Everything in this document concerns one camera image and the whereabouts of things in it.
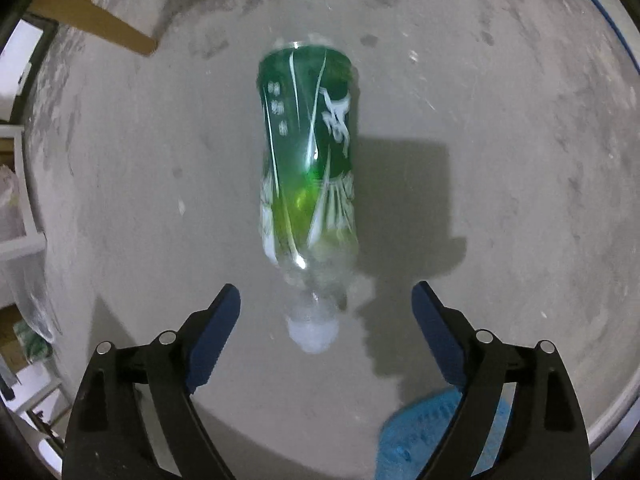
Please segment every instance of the wooden furniture leg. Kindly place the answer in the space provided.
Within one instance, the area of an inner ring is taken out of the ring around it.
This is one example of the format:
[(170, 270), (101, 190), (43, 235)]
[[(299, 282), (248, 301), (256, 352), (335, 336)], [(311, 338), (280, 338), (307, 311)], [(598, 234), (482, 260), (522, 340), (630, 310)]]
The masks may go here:
[(33, 0), (29, 10), (149, 56), (158, 42), (89, 0)]

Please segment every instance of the wooden leg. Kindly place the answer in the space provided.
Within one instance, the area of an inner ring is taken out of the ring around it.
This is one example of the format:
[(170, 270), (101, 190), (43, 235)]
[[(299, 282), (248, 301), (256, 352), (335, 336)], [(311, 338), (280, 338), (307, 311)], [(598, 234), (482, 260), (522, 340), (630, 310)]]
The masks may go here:
[(29, 10), (148, 56), (158, 42), (89, 0), (33, 0)]

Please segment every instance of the blue gripper pad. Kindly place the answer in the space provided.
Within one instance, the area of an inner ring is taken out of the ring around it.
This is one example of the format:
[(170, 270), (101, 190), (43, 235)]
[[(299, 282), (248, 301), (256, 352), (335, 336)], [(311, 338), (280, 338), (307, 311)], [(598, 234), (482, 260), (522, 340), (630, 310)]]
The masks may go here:
[(239, 316), (240, 292), (234, 286), (230, 286), (196, 344), (191, 348), (188, 357), (189, 373), (186, 379), (190, 394), (193, 394), (198, 386), (207, 384), (209, 381), (213, 367), (218, 362), (220, 352), (225, 347), (226, 340)]
[(440, 300), (426, 282), (414, 286), (412, 308), (424, 338), (447, 383), (464, 388), (466, 385), (465, 355), (438, 312)]
[[(393, 415), (380, 433), (375, 480), (418, 478), (447, 431), (461, 398), (462, 394), (451, 388)], [(500, 399), (474, 475), (494, 466), (510, 411), (508, 403)]]

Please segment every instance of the blue cable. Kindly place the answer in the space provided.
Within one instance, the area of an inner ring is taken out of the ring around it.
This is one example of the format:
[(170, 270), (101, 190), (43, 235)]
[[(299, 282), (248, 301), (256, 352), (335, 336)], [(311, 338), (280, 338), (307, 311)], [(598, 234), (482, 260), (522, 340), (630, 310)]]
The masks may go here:
[(640, 64), (638, 64), (638, 61), (636, 60), (636, 56), (634, 56), (634, 53), (631, 50), (631, 47), (626, 42), (626, 39), (622, 35), (622, 31), (616, 25), (616, 22), (613, 21), (613, 18), (609, 15), (609, 13), (606, 11), (606, 9), (603, 7), (603, 5), (600, 3), (599, 0), (591, 0), (591, 1), (593, 2), (593, 5), (595, 5), (597, 9), (602, 13), (602, 15), (604, 16), (604, 19), (607, 20), (607, 22), (609, 23), (613, 31), (616, 33), (616, 36), (622, 43), (622, 46), (625, 47), (626, 52), (629, 54), (631, 61), (633, 61), (633, 64), (636, 67), (636, 70), (638, 70), (638, 73), (640, 74)]

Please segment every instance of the green bottle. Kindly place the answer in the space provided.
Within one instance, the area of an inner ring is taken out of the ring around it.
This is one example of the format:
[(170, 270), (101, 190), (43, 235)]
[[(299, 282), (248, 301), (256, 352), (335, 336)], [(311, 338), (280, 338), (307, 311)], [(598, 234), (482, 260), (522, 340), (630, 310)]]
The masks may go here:
[(349, 58), (312, 44), (271, 52), (258, 70), (266, 126), (264, 251), (289, 283), (324, 305), (344, 294), (358, 252), (352, 80)]

